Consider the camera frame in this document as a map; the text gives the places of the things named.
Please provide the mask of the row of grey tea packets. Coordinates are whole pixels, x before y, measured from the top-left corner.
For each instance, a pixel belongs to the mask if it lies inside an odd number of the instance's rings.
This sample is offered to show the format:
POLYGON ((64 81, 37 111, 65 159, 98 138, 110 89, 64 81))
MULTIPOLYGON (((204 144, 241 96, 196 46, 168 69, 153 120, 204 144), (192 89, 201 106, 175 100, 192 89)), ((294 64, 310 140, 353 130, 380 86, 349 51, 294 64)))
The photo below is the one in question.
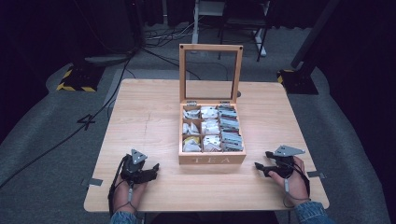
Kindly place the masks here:
POLYGON ((243 138, 236 110, 230 105, 220 105, 218 110, 221 148, 228 152, 242 151, 243 138))

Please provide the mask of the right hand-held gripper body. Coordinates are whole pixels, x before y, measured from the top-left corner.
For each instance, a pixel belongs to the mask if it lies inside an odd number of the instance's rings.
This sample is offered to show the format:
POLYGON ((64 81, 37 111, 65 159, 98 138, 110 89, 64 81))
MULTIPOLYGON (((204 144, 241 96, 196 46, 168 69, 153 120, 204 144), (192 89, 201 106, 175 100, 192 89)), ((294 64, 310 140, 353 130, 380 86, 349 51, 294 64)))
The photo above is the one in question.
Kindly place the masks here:
POLYGON ((294 156, 305 154, 304 149, 282 145, 273 153, 278 168, 277 173, 283 178, 291 175, 294 170, 294 156))

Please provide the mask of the black metal frame stand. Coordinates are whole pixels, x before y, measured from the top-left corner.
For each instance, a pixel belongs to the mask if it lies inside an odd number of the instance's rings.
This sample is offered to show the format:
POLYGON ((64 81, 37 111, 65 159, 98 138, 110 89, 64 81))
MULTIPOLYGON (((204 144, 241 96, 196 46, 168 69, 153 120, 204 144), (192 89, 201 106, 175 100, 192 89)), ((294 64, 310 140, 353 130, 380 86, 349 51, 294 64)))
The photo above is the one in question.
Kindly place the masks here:
POLYGON ((251 30, 258 49, 257 61, 266 55, 263 46, 271 28, 270 14, 275 0, 225 0, 219 27, 219 42, 224 42, 227 28, 251 30))

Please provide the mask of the pile of white tea bags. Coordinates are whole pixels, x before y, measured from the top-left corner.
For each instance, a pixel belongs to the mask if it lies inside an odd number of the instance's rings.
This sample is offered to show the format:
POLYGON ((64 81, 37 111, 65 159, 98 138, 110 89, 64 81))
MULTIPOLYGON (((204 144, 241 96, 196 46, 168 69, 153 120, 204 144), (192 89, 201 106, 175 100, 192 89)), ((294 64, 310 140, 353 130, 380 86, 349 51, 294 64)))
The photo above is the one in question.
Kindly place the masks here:
POLYGON ((215 106, 186 105, 182 115, 183 152, 221 152, 219 111, 215 106), (184 145, 183 140, 190 136, 199 137, 200 145, 184 145))

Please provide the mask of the black yellow striped stand base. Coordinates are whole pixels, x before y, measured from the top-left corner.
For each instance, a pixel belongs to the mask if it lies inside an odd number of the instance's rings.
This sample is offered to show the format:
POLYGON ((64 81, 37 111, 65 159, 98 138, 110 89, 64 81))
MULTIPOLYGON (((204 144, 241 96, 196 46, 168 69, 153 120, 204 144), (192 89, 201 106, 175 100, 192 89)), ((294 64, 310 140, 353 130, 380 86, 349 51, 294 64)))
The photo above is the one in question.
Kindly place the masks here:
POLYGON ((98 90, 99 82, 105 71, 104 67, 89 65, 81 68, 70 66, 57 86, 57 91, 87 91, 98 90))
POLYGON ((303 76, 300 71, 278 70, 276 79, 284 87, 287 94, 318 94, 312 78, 303 76))

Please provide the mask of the person's left hand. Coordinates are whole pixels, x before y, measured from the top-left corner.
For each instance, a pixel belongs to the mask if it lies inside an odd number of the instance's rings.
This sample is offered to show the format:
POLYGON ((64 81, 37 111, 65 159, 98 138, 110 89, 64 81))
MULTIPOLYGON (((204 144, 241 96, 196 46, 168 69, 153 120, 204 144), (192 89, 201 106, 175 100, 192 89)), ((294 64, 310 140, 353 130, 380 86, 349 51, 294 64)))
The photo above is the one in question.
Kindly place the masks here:
POLYGON ((137 184, 131 188, 127 181, 118 176, 113 197, 113 212, 126 211, 135 215, 147 185, 137 184))

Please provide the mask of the grey floor plate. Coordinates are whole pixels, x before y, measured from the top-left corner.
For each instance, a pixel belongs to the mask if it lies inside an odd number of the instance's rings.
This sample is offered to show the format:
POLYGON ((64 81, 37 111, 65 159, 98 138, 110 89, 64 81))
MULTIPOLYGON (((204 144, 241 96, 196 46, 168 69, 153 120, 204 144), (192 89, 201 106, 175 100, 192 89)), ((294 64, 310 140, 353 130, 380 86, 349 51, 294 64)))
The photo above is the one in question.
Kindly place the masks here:
POLYGON ((87 63, 93 63, 96 65, 106 65, 106 64, 118 64, 123 63, 129 59, 128 55, 125 54, 107 54, 101 56, 87 57, 85 61, 87 63))

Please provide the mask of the white metal stand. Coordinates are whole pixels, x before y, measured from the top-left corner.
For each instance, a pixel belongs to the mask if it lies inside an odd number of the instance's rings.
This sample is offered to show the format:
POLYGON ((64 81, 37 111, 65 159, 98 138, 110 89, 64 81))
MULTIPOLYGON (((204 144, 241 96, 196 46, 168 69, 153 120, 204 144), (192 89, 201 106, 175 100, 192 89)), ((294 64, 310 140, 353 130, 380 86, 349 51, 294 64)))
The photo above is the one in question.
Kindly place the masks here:
POLYGON ((223 1, 194 0, 192 44, 197 44, 199 40, 199 20, 203 16, 221 17, 223 8, 223 1))

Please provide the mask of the wooden tea box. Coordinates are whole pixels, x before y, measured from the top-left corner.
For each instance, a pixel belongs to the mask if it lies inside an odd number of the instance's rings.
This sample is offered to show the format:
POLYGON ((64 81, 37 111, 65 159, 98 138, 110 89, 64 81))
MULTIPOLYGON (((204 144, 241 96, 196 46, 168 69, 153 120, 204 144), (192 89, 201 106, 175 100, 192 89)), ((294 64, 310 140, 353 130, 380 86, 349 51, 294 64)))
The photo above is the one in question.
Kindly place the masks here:
POLYGON ((178 159, 181 164, 240 164, 245 159, 244 139, 242 151, 221 152, 183 152, 182 151, 182 111, 186 105, 204 106, 211 105, 218 108, 220 105, 230 105, 237 112, 242 136, 240 118, 237 111, 237 97, 240 95, 238 84, 240 78, 243 47, 240 45, 213 45, 213 44, 181 44, 179 46, 179 152, 178 159), (226 69, 231 72, 223 80, 216 80, 212 76, 214 71, 203 68, 201 74, 192 79, 190 67, 204 62, 206 59, 224 55, 228 62, 226 69))

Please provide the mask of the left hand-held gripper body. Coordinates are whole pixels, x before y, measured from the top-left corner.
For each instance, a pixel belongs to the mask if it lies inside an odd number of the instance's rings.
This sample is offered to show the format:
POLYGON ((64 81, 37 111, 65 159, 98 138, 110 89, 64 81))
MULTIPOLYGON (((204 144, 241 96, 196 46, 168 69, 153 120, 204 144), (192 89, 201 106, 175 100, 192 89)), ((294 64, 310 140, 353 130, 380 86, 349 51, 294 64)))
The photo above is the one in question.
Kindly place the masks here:
POLYGON ((129 184, 141 184, 143 182, 143 166, 148 156, 132 148, 131 153, 123 158, 120 176, 129 184))

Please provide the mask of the black slanted stand post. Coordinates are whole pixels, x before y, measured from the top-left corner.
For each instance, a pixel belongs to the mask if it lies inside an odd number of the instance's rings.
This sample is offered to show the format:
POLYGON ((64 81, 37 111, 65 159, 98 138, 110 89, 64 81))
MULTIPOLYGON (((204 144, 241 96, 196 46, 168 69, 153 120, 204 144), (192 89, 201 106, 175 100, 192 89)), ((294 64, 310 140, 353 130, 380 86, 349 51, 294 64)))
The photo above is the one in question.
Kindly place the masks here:
POLYGON ((311 32, 309 33, 304 43, 301 45, 300 49, 298 50, 297 54, 294 56, 294 59, 290 63, 290 65, 293 68, 297 68, 299 64, 307 56, 308 51, 314 45, 314 42, 317 39, 320 31, 325 26, 330 16, 333 14, 339 2, 340 0, 330 0, 327 6, 323 9, 311 32))

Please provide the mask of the person's right hand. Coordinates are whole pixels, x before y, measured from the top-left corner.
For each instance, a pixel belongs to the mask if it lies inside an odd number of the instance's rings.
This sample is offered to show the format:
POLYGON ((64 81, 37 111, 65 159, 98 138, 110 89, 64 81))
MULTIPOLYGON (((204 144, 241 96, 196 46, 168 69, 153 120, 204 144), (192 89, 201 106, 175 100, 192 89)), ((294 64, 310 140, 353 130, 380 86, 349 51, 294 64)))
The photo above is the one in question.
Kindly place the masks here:
POLYGON ((273 171, 269 173, 269 176, 285 191, 283 203, 288 208, 310 201, 304 178, 301 176, 304 174, 304 162, 294 157, 294 167, 293 173, 287 179, 273 171))

